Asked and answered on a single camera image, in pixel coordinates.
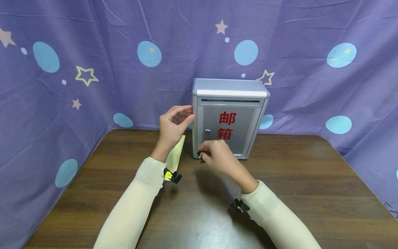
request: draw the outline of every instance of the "blue polka dot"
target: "blue polka dot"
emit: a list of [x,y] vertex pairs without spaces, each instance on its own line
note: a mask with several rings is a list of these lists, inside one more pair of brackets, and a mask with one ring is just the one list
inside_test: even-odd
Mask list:
[[132,120],[123,113],[116,113],[113,120],[123,128],[130,128],[133,125]]
[[242,66],[250,65],[258,55],[257,44],[252,40],[241,41],[235,48],[235,60]]
[[63,188],[72,181],[77,172],[77,161],[68,159],[59,167],[57,176],[55,177],[55,186]]
[[331,67],[340,68],[350,64],[357,56],[357,48],[351,43],[341,43],[328,54],[326,61]]
[[269,128],[272,125],[272,122],[273,116],[271,114],[264,115],[263,119],[261,120],[259,129],[264,130]]
[[326,122],[326,128],[334,134],[344,134],[351,130],[352,122],[349,117],[336,116]]
[[48,73],[55,73],[59,69],[57,53],[47,43],[38,41],[33,44],[33,55],[41,69]]
[[162,52],[150,41],[142,41],[137,48],[138,59],[147,67],[156,67],[162,60]]

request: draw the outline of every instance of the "forearm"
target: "forearm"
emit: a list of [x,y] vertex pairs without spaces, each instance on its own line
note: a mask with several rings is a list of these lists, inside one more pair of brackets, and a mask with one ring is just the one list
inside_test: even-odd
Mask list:
[[166,164],[147,158],[103,225],[95,249],[135,248],[153,200],[163,184]]
[[319,249],[303,222],[262,182],[242,200],[252,220],[260,225],[278,249]]
[[256,190],[258,181],[240,162],[231,165],[231,168],[234,170],[229,174],[229,176],[239,185],[244,194],[249,194]]

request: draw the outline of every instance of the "star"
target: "star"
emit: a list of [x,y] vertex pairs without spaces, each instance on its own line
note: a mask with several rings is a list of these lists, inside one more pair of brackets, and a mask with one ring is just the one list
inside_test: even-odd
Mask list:
[[4,47],[7,47],[9,44],[14,45],[14,41],[11,39],[11,32],[10,31],[4,31],[0,29],[0,40],[3,43]]
[[221,20],[220,24],[216,24],[217,26],[217,34],[223,33],[225,35],[225,29],[228,27],[224,24],[224,20]]
[[[78,74],[76,75],[75,80],[81,80],[81,81],[83,81],[83,82],[86,84],[86,86],[89,86],[90,83],[91,83],[92,81],[99,81],[99,80],[97,79],[97,77],[94,76],[94,69],[92,69],[92,68],[84,69],[84,68],[79,67],[79,66],[76,66],[76,68],[77,68]],[[82,71],[83,71],[83,72],[90,72],[91,78],[88,79],[88,81],[86,81],[86,79],[80,77],[80,76],[82,75]]]
[[79,99],[77,99],[77,100],[72,100],[72,102],[73,102],[72,108],[75,107],[76,109],[79,110],[79,107],[82,105],[82,104],[80,104]]
[[258,78],[257,80],[261,81],[261,80],[265,77],[265,75],[267,75],[267,76],[269,76],[268,82],[265,82],[265,83],[264,83],[264,86],[265,86],[265,85],[271,86],[271,85],[272,85],[271,78],[272,78],[272,76],[273,76],[274,74],[275,74],[275,72],[269,73],[267,70],[264,70],[263,76],[262,76],[261,78]]

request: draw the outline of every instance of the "silver mailbox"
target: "silver mailbox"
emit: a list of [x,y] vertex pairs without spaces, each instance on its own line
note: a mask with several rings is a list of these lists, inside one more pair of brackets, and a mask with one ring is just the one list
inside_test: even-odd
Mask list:
[[238,159],[247,159],[269,99],[257,80],[193,81],[193,157],[206,140],[223,139]]

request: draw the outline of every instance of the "table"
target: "table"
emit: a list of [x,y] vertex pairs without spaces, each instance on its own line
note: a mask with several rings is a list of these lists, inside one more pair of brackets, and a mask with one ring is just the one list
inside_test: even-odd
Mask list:
[[[191,133],[186,135],[178,167],[183,178],[164,183],[137,248],[274,248],[247,214],[229,208],[231,186],[192,158]],[[92,248],[157,139],[158,131],[108,133],[26,248]],[[242,163],[323,249],[398,247],[398,222],[325,139],[259,134]]]

